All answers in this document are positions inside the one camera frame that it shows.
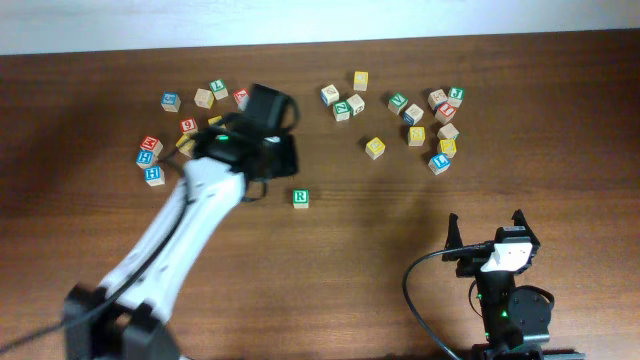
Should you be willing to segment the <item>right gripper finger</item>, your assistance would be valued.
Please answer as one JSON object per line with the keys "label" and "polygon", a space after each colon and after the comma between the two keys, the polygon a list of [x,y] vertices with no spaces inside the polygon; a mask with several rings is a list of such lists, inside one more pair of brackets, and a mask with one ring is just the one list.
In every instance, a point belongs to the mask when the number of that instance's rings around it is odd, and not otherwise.
{"label": "right gripper finger", "polygon": [[458,216],[454,213],[449,214],[448,218],[448,230],[447,230],[447,238],[445,243],[445,248],[447,250],[450,249],[458,249],[463,246],[463,242],[460,235],[460,230],[458,226]]}
{"label": "right gripper finger", "polygon": [[528,225],[524,213],[521,209],[518,209],[513,213],[512,220],[515,226],[523,227],[527,231],[530,230],[530,226]]}

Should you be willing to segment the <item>yellow S letter block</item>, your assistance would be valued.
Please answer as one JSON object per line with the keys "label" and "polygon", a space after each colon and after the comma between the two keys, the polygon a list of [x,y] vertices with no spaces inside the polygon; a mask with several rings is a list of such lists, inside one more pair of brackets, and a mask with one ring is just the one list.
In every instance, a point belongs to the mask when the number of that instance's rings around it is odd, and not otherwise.
{"label": "yellow S letter block", "polygon": [[209,118],[209,119],[208,119],[208,124],[209,124],[210,126],[212,126],[212,125],[217,124],[217,123],[218,123],[218,122],[220,122],[221,120],[222,120],[222,116],[216,116],[216,117],[213,117],[213,118]]}
{"label": "yellow S letter block", "polygon": [[424,127],[412,126],[408,130],[407,141],[410,147],[422,146],[426,140]]}

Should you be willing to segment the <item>green R letter block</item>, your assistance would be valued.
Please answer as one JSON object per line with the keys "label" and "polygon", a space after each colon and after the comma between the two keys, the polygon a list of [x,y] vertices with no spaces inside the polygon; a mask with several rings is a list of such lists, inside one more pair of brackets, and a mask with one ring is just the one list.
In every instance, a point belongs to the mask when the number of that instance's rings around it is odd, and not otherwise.
{"label": "green R letter block", "polygon": [[294,189],[292,204],[296,209],[308,208],[310,204],[309,191],[307,189]]}

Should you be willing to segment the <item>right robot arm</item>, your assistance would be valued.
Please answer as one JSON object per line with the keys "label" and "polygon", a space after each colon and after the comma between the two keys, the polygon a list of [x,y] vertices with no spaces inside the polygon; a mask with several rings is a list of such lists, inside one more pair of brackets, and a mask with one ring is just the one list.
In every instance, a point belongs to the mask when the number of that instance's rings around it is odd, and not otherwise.
{"label": "right robot arm", "polygon": [[554,296],[532,285],[518,286],[515,277],[532,266],[540,242],[522,211],[511,226],[496,230],[493,240],[464,245],[458,216],[450,214],[444,261],[457,263],[456,276],[472,278],[478,290],[486,344],[472,347],[473,359],[584,359],[571,349],[548,350]]}

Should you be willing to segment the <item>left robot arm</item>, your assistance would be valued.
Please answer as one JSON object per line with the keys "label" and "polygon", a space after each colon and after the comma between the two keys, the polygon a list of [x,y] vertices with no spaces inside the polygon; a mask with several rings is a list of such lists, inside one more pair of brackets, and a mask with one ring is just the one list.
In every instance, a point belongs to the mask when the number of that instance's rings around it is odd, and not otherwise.
{"label": "left robot arm", "polygon": [[200,253],[231,210],[251,200],[251,183],[298,171],[287,111],[300,119],[291,96],[255,84],[242,112],[191,136],[192,158],[139,242],[96,289],[67,295],[66,358],[183,359],[168,322]]}

